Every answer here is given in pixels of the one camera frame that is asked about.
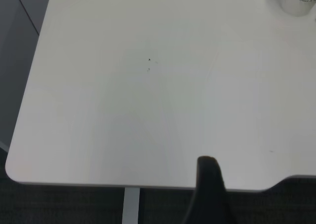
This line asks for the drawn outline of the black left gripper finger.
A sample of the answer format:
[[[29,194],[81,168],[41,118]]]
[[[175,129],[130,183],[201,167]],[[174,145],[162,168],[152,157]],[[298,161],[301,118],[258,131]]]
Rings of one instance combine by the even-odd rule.
[[[184,224],[234,224],[222,172],[214,157],[197,159],[197,181]]]

